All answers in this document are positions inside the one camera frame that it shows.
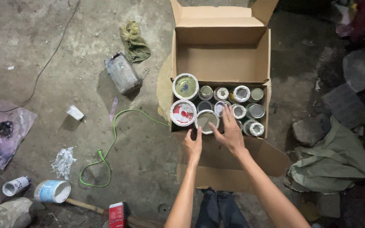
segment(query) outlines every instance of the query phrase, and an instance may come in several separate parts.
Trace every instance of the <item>person's left hand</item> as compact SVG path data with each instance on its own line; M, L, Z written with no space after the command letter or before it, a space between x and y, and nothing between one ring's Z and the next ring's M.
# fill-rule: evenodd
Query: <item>person's left hand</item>
M187 152L188 156L188 164L192 164L197 166L200 161L201 152L202 152L202 129L198 127L197 131L197 139L193 141L191 139L192 129L188 130L187 135L185 136L183 145Z

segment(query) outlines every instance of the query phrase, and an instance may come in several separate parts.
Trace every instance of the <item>forearm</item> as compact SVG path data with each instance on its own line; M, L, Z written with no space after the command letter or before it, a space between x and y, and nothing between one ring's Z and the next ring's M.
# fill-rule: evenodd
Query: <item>forearm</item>
M197 164L188 164L177 198L164 225L165 228L189 228L192 218L192 202Z
M263 209L277 228L310 228L305 218L290 200L276 187L256 164L249 152L239 154L238 159L249 175Z

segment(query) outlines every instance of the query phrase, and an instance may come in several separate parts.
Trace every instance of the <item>jeans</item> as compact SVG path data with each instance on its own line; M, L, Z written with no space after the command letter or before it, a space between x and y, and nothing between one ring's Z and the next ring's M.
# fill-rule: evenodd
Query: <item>jeans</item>
M195 228L219 228L221 220L226 228L249 228L231 192L215 192L211 188L203 192L204 199Z

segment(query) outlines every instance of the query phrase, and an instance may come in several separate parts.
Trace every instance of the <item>red package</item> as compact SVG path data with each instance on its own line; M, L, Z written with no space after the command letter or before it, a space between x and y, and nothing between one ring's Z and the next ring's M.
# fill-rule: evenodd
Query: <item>red package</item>
M109 228L126 227L123 202L109 206Z

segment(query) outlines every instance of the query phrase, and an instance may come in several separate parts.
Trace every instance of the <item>black cable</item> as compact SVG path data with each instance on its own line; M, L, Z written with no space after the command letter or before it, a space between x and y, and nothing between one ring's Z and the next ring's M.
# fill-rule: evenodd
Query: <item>black cable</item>
M25 102L23 102L23 103L22 103L22 105L20 105L20 106L18 106L18 107L15 107L15 108L13 108L13 109L10 109L10 110L3 111L3 112L12 111L12 110L15 110L15 109L17 109L17 108L23 107L23 106L25 106L26 104L28 104L28 102L32 99L32 97L33 97L33 95L34 95L34 92L35 92L35 90L36 90L37 81L39 80L40 75L41 75L41 74L42 74L42 72L45 70L45 68L48 66L48 64L50 63L50 60L52 60L53 56L56 54L56 52L57 52L58 48L60 47L61 41L63 41L63 38L64 38L64 34L65 34L65 33L66 33L66 31L67 31L68 24L71 22L71 19L74 17L74 14L75 14L75 13L76 13L76 11L77 11L77 8L78 8L78 5L79 5L80 1L81 1L81 0L78 0L77 5L75 6L75 9L74 9L73 15L71 15L71 18L68 20L67 25L66 25L66 27L64 28L63 35L61 36L60 42L58 43L56 50L54 51L53 55L50 57L50 59L48 60L48 62L46 63L46 65L43 67L42 71L40 71L40 73L38 74L38 76L37 76L37 78L36 78L36 81L35 81L35 83L34 83L34 87L33 87L32 95L31 95L31 96L30 96L30 97L29 97L29 98L28 98Z

